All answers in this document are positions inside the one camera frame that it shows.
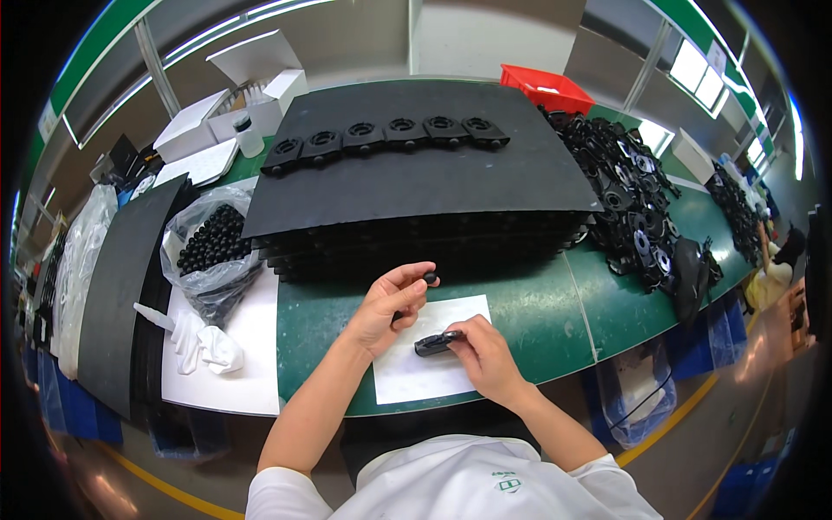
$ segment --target shirt logo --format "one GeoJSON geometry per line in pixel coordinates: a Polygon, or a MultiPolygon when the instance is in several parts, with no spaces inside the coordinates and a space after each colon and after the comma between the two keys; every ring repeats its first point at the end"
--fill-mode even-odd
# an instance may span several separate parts
{"type": "Polygon", "coordinates": [[[517,478],[517,474],[514,471],[495,471],[491,473],[491,476],[500,479],[500,482],[494,486],[495,489],[500,491],[516,493],[520,486],[522,486],[522,481],[517,478]]]}

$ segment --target hand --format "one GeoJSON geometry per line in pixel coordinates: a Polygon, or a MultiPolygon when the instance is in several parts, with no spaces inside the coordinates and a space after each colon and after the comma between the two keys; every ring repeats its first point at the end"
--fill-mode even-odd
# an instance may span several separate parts
{"type": "MultiPolygon", "coordinates": [[[[416,323],[418,310],[427,301],[425,293],[428,284],[422,276],[433,270],[436,270],[433,262],[407,264],[376,280],[338,340],[366,349],[371,359],[382,354],[396,340],[399,332],[416,323]],[[393,321],[396,311],[401,312],[403,317],[393,321]]],[[[437,285],[439,278],[431,287],[437,285]]]]}
{"type": "Polygon", "coordinates": [[[450,325],[465,340],[448,347],[459,357],[473,387],[485,398],[512,409],[534,386],[520,375],[503,336],[481,314],[450,325]]]}

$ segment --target plastic bag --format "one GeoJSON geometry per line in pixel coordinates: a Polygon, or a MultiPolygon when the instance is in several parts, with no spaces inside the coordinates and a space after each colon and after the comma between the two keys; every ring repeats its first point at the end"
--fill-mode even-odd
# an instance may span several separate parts
{"type": "Polygon", "coordinates": [[[50,352],[68,379],[78,378],[78,343],[84,304],[90,289],[92,271],[110,223],[118,211],[116,188],[97,185],[90,199],[72,222],[63,247],[55,278],[55,304],[52,309],[54,334],[50,352]]]}
{"type": "Polygon", "coordinates": [[[260,273],[260,260],[253,251],[242,260],[214,265],[205,271],[180,276],[176,267],[179,252],[220,206],[234,206],[244,217],[248,213],[251,194],[239,188],[222,186],[209,191],[193,204],[177,213],[165,226],[159,256],[161,272],[171,285],[182,289],[185,297],[208,325],[225,328],[225,318],[240,302],[245,290],[260,273]]]}
{"type": "Polygon", "coordinates": [[[612,437],[624,449],[634,448],[641,443],[676,408],[676,386],[661,338],[651,339],[616,358],[601,362],[596,365],[596,371],[604,419],[612,437]],[[649,383],[655,393],[639,395],[635,406],[627,402],[622,392],[622,382],[626,376],[620,370],[622,364],[627,363],[621,359],[622,356],[642,360],[639,364],[641,369],[651,366],[651,374],[646,375],[644,382],[649,383]]]}

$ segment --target bottle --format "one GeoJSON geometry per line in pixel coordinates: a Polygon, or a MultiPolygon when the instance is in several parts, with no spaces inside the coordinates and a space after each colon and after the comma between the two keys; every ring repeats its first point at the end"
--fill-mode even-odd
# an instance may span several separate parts
{"type": "Polygon", "coordinates": [[[234,118],[234,130],[236,130],[235,139],[240,145],[240,151],[243,152],[243,157],[250,159],[255,157],[263,151],[265,145],[263,137],[257,132],[257,129],[251,125],[251,117],[249,113],[243,111],[239,116],[234,118]]]}

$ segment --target worker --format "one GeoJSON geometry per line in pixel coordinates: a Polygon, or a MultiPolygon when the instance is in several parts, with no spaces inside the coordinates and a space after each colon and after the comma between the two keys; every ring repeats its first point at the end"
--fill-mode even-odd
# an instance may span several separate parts
{"type": "Polygon", "coordinates": [[[479,314],[447,328],[465,334],[449,348],[473,387],[519,416],[552,462],[541,462],[519,439],[444,435],[372,460],[358,474],[355,495],[332,511],[312,483],[312,468],[373,359],[416,322],[428,290],[422,277],[435,268],[402,265],[372,284],[280,410],[249,488],[246,517],[661,518],[601,443],[523,379],[506,340],[479,314]],[[396,311],[403,317],[392,321],[396,311]]]}
{"type": "Polygon", "coordinates": [[[752,309],[763,310],[780,299],[789,289],[795,275],[797,259],[806,249],[803,231],[793,225],[789,228],[783,247],[769,240],[762,222],[757,225],[763,254],[763,266],[751,275],[745,287],[745,301],[752,309]]]}

